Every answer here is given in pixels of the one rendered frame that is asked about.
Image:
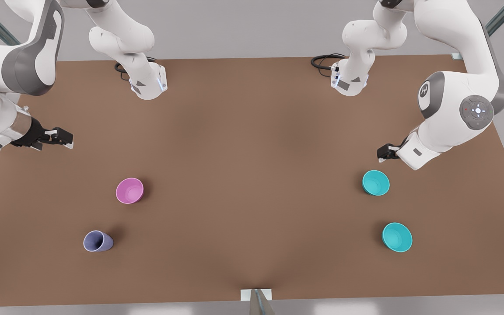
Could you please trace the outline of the blue-violet bowl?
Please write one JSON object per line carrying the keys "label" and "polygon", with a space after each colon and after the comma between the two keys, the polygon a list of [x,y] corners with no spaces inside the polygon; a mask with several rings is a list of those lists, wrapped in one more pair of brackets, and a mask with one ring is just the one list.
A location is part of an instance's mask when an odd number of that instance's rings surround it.
{"label": "blue-violet bowl", "polygon": [[90,231],[83,240],[84,249],[88,252],[103,252],[112,248],[114,245],[110,235],[102,231]]}

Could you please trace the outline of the pink bowl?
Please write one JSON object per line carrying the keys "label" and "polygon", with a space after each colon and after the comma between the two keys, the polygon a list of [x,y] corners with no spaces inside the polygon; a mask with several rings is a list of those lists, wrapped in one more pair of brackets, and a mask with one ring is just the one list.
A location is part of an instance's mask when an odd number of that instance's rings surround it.
{"label": "pink bowl", "polygon": [[138,178],[122,180],[115,190],[116,199],[129,205],[138,202],[144,195],[144,185]]}

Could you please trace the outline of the teal bowl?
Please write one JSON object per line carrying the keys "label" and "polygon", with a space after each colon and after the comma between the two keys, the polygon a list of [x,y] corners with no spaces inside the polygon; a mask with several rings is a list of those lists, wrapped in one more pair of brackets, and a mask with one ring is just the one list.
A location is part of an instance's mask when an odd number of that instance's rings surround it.
{"label": "teal bowl", "polygon": [[401,223],[388,223],[382,230],[381,238],[384,245],[395,252],[406,252],[413,244],[411,231]]}
{"label": "teal bowl", "polygon": [[380,170],[368,170],[362,177],[363,190],[372,196],[383,196],[390,189],[390,180]]}

